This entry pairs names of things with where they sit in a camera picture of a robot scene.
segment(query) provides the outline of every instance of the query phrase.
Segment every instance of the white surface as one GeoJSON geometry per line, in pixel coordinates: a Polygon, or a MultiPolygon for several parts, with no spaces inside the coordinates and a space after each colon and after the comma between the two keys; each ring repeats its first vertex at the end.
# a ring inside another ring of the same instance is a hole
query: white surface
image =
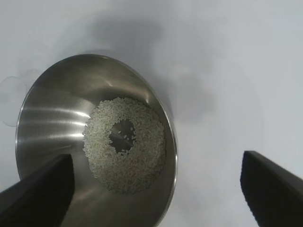
{"type": "MultiPolygon", "coordinates": [[[[243,151],[303,177],[302,22],[299,0],[2,0],[0,81],[28,88],[84,52],[124,61],[177,129],[178,185],[160,226],[256,227],[239,184],[243,151]]],[[[15,128],[0,133],[3,190],[18,174],[15,128]]]]}

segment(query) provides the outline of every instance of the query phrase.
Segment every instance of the stainless steel bowl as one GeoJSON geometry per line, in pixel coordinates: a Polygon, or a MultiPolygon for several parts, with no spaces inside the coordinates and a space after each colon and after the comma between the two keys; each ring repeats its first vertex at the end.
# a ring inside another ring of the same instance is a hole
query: stainless steel bowl
{"type": "Polygon", "coordinates": [[[165,215],[177,176],[172,122],[147,82],[125,64],[100,55],[77,55],[46,70],[20,111],[16,159],[20,178],[59,154],[71,154],[76,190],[63,227],[152,227],[165,215]],[[108,191],[90,172],[84,125],[101,100],[129,97],[153,108],[164,125],[166,164],[151,187],[134,195],[108,191]]]}

